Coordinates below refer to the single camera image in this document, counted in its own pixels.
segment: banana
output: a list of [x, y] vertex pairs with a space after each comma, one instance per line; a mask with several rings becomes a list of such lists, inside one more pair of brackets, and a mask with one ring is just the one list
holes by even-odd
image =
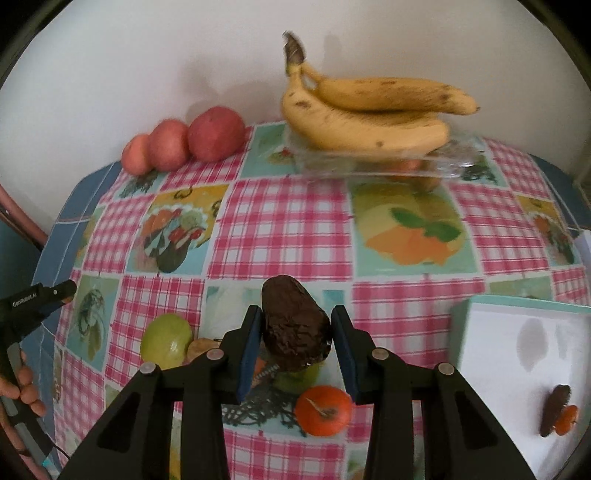
[[479, 110], [474, 98], [463, 90], [426, 79], [377, 77], [335, 79], [317, 72], [306, 62], [301, 43], [286, 33], [292, 49], [301, 51], [303, 73], [316, 83], [314, 93], [338, 108], [353, 111], [411, 110], [471, 115]]
[[288, 62], [286, 71], [290, 79], [281, 100], [283, 116], [296, 132], [317, 148], [422, 155], [441, 147], [449, 139], [448, 126], [434, 113], [341, 110], [324, 103], [306, 88], [301, 64]]

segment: clear plastic container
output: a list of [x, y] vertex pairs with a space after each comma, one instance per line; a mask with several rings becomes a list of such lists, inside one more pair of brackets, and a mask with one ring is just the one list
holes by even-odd
[[284, 144], [296, 169], [307, 177], [407, 176], [455, 178], [475, 164], [481, 150], [470, 135], [452, 133], [450, 140], [427, 155], [405, 152], [346, 152], [311, 148], [286, 125]]

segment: white wall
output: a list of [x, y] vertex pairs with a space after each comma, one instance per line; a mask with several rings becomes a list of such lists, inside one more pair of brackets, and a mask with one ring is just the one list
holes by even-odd
[[49, 229], [83, 176], [161, 118], [217, 103], [277, 117], [287, 29], [326, 73], [464, 88], [482, 110], [457, 123], [562, 168], [591, 131], [589, 90], [517, 0], [74, 0], [0, 90], [1, 183]]

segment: metal rivet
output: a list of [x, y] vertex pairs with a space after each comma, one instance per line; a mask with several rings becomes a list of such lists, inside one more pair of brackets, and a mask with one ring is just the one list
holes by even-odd
[[443, 375], [453, 375], [453, 373], [456, 371], [455, 368], [453, 368], [452, 364], [448, 364], [443, 362], [442, 364], [439, 364], [439, 366], [437, 367], [437, 369], [443, 374]]
[[149, 375], [154, 370], [156, 370], [156, 364], [154, 362], [146, 362], [140, 365], [139, 371], [142, 372], [144, 375]]
[[221, 348], [212, 348], [206, 355], [210, 360], [220, 360], [223, 357], [223, 350]]
[[371, 352], [371, 356], [373, 356], [376, 360], [386, 360], [390, 354], [385, 348], [374, 348]]

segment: green fruit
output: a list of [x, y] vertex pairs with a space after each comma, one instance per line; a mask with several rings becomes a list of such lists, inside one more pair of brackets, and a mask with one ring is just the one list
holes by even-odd
[[183, 364], [187, 347], [193, 340], [191, 326], [174, 313], [156, 317], [146, 328], [139, 346], [144, 362], [154, 362], [162, 370]]
[[310, 365], [301, 372], [279, 372], [275, 375], [273, 386], [285, 393], [302, 395], [316, 383], [319, 373], [320, 363]]

